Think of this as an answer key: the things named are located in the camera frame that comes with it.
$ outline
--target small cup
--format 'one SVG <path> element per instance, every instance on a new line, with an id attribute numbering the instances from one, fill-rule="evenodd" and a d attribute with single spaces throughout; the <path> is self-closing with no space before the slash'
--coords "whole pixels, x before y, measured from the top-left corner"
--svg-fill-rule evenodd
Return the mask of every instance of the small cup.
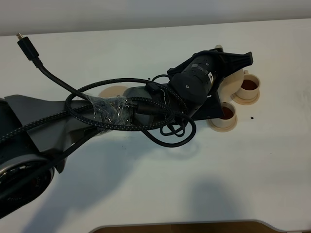
<path id="1" fill-rule="evenodd" d="M 256 103 L 260 97 L 260 80 L 256 75 L 244 71 L 244 80 L 239 90 L 231 98 L 239 104 L 250 105 Z"/>
<path id="2" fill-rule="evenodd" d="M 221 118 L 209 119 L 207 122 L 210 127 L 217 132 L 228 132 L 233 130 L 238 123 L 236 109 L 231 103 L 228 102 L 223 102 L 221 106 L 225 116 Z"/>

